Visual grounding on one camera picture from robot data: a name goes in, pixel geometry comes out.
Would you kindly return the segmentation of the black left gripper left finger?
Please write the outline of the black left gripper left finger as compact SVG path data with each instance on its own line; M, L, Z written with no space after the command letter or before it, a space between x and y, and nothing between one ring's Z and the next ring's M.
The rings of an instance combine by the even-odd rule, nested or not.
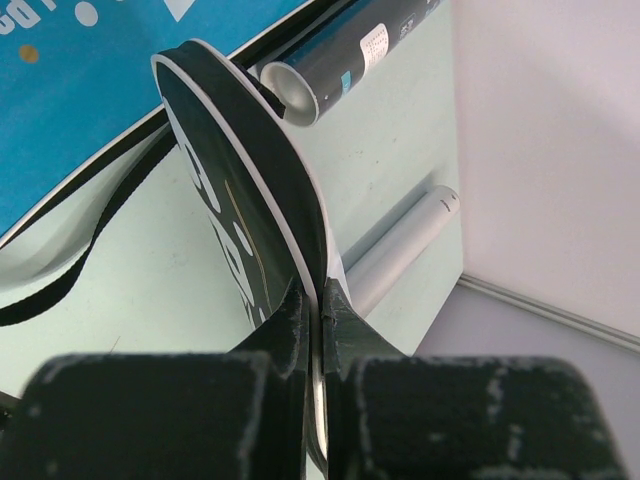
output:
M310 313L294 281L226 353L49 360L2 435L2 477L303 478Z

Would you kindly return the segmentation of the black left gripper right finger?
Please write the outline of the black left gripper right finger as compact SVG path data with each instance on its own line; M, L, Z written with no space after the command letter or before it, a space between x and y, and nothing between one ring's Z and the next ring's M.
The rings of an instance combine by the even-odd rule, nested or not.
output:
M321 309L331 479L625 479L584 376L539 356L406 356L336 280Z

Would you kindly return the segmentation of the white shuttlecock tube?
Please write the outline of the white shuttlecock tube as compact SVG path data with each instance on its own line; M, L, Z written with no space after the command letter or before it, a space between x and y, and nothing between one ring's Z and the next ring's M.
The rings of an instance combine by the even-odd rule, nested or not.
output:
M422 195L346 272L351 305L368 316L405 271L440 235L460 209L452 188L438 185Z

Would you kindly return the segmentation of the black sport racket cover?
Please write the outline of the black sport racket cover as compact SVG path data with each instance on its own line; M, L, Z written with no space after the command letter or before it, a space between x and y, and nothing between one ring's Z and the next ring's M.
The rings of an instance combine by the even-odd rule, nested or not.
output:
M151 58L155 83L247 314L256 325L290 282L309 305L311 450L328 456L321 306L335 246L309 165L282 128L285 107L243 66L192 39Z

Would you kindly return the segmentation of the black shuttlecock tube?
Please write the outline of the black shuttlecock tube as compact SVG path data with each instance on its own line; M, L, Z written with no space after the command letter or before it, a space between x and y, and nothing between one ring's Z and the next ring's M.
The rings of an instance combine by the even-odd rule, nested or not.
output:
M284 119L310 127L411 34L440 1L349 1L259 69Z

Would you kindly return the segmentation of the blue sport racket cover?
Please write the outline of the blue sport racket cover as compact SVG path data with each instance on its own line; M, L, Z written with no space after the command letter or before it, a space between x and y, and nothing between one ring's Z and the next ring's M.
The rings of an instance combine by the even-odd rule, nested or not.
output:
M66 256L60 278L1 311L5 326L60 302L103 227L168 153L183 157L151 58L197 39L248 71L262 46L308 12L305 1L5 1L1 5L1 241L10 243L96 168L142 148Z

